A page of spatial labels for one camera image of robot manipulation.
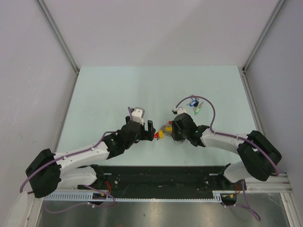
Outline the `green tagged key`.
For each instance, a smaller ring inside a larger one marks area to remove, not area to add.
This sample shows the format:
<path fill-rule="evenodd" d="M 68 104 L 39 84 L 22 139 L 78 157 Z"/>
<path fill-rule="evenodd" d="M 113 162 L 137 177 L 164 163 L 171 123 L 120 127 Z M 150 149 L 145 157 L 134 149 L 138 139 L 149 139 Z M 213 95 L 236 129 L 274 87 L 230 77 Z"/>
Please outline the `green tagged key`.
<path fill-rule="evenodd" d="M 193 107 L 194 115 L 199 114 L 204 102 L 196 103 Z"/>

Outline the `red handled key organizer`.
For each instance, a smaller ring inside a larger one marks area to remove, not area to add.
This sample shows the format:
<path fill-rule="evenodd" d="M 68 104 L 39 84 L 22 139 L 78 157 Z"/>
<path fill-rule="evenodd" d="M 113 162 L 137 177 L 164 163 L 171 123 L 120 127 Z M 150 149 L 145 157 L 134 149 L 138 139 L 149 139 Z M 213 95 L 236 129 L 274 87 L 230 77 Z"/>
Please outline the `red handled key organizer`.
<path fill-rule="evenodd" d="M 169 137 L 170 139 L 172 139 L 175 142 L 178 142 L 180 144 L 184 143 L 185 140 L 175 140 L 172 137 L 172 126 L 171 125 L 163 125 L 161 126 L 160 130 L 163 132 L 164 136 Z"/>

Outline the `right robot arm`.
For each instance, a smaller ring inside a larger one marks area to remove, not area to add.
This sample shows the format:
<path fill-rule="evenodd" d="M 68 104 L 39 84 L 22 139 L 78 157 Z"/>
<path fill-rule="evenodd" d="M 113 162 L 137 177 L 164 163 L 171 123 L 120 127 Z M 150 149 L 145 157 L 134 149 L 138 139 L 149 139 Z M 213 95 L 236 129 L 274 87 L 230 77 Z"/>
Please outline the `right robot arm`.
<path fill-rule="evenodd" d="M 241 161 L 227 164 L 219 173 L 218 184 L 224 190 L 250 177 L 265 182 L 277 174 L 277 164 L 282 159 L 281 153 L 259 131 L 240 136 L 218 132 L 206 125 L 197 126 L 187 113 L 172 121 L 171 136 L 174 141 L 188 140 L 195 147 L 219 148 L 240 156 Z"/>

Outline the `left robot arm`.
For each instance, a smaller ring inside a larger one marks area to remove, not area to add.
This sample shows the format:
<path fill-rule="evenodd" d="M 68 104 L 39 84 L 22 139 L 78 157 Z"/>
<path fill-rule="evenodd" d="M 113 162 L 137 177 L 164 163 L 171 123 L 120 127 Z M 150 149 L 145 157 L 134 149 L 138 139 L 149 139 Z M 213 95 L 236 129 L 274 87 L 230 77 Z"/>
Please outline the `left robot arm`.
<path fill-rule="evenodd" d="M 139 141 L 153 141 L 156 130 L 152 121 L 138 123 L 128 120 L 121 129 L 103 134 L 93 145 L 80 151 L 53 153 L 42 150 L 26 169 L 27 183 L 36 198 L 45 197 L 57 189 L 100 189 L 106 178 L 99 161 L 123 154 Z"/>

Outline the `blue tagged key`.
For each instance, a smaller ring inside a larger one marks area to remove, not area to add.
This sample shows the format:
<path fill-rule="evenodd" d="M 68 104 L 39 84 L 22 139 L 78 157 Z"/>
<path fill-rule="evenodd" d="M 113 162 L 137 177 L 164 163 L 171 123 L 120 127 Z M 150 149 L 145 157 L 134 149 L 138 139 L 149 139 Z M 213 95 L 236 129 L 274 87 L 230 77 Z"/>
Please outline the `blue tagged key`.
<path fill-rule="evenodd" d="M 198 107 L 199 105 L 199 98 L 195 97 L 194 95 L 190 96 L 190 102 L 187 104 L 190 107 Z"/>

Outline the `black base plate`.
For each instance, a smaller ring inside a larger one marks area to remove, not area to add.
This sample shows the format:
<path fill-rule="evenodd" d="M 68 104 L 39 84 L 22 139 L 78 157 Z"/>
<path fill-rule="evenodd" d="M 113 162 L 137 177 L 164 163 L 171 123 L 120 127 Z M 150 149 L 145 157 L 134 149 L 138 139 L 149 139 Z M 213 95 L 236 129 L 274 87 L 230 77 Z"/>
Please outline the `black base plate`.
<path fill-rule="evenodd" d="M 89 185 L 113 196 L 136 198 L 201 198 L 214 191 L 236 192 L 241 181 L 223 183 L 224 166 L 97 166 Z"/>

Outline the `left aluminium frame post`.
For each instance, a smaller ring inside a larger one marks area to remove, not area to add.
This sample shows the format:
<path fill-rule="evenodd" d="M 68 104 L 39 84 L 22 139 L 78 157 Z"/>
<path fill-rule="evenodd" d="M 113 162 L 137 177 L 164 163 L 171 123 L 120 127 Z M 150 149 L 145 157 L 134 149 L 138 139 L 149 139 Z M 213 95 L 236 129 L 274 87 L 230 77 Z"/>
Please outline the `left aluminium frame post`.
<path fill-rule="evenodd" d="M 68 63 L 70 64 L 71 68 L 75 72 L 76 75 L 79 74 L 79 67 L 63 37 L 63 35 L 60 32 L 59 27 L 57 26 L 57 23 L 55 22 L 48 6 L 46 5 L 44 0 L 35 0 L 35 3 L 37 4 L 39 10 L 42 13 L 42 16 L 44 17 L 45 21 L 47 22 L 52 34 L 54 35 L 59 47 L 61 48 L 64 56 L 68 60 Z"/>

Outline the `aluminium frame post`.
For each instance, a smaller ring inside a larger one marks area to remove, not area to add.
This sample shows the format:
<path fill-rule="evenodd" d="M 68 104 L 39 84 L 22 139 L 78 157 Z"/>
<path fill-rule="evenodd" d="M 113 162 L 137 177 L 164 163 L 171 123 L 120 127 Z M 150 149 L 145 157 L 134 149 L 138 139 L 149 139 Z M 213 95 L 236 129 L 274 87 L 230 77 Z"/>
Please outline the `aluminium frame post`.
<path fill-rule="evenodd" d="M 64 56 L 68 60 L 68 63 L 70 64 L 71 68 L 75 72 L 76 75 L 79 74 L 79 67 L 63 37 L 63 35 L 60 32 L 59 27 L 57 26 L 57 23 L 55 22 L 48 6 L 46 5 L 44 0 L 35 0 L 35 3 L 37 4 L 39 10 L 42 13 L 42 16 L 44 17 L 45 21 L 47 22 L 52 34 L 54 35 L 59 47 L 61 48 Z"/>
<path fill-rule="evenodd" d="M 268 33 L 270 32 L 271 28 L 273 27 L 274 23 L 276 22 L 277 18 L 279 17 L 279 14 L 281 13 L 283 7 L 285 6 L 285 4 L 287 3 L 287 0 L 279 0 L 273 11 L 271 12 L 265 26 L 263 27 L 253 49 L 251 50 L 247 60 L 245 61 L 243 67 L 242 67 L 242 71 L 244 73 L 246 73 L 246 71 L 248 70 L 248 68 L 250 67 L 252 61 L 254 60 L 254 58 L 256 57 L 260 47 L 262 46 L 263 42 L 265 41 L 266 37 L 268 36 Z"/>

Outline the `right aluminium frame post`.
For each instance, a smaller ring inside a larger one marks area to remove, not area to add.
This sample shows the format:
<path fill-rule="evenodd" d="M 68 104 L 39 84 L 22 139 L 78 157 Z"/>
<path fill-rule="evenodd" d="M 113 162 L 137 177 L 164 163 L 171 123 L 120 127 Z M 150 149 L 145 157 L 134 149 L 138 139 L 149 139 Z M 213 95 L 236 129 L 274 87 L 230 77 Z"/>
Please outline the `right aluminium frame post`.
<path fill-rule="evenodd" d="M 253 49 L 251 50 L 247 60 L 245 61 L 243 67 L 242 67 L 242 71 L 244 73 L 246 73 L 246 71 L 248 70 L 248 68 L 250 67 L 252 61 L 254 60 L 254 58 L 256 57 L 260 47 L 262 46 L 263 42 L 265 41 L 266 37 L 268 36 L 268 33 L 270 32 L 271 28 L 273 27 L 274 23 L 276 22 L 277 18 L 279 17 L 279 14 L 281 13 L 283 7 L 285 6 L 285 4 L 287 3 L 287 0 L 279 0 L 273 11 L 271 12 L 265 26 L 263 27 Z"/>

